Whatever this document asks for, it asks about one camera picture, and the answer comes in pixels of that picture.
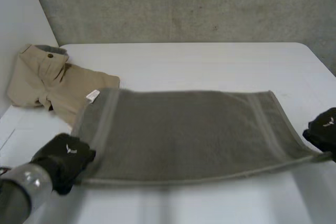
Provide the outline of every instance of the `clothing label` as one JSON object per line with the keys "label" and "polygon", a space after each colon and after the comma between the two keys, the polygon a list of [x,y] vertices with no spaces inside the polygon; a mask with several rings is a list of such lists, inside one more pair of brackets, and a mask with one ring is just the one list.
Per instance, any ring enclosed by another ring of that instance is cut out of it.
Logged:
{"label": "clothing label", "polygon": [[95,89],[86,96],[86,99],[88,99],[90,103],[93,103],[95,99],[97,98],[97,96],[99,96],[99,94],[100,94],[100,91]]}

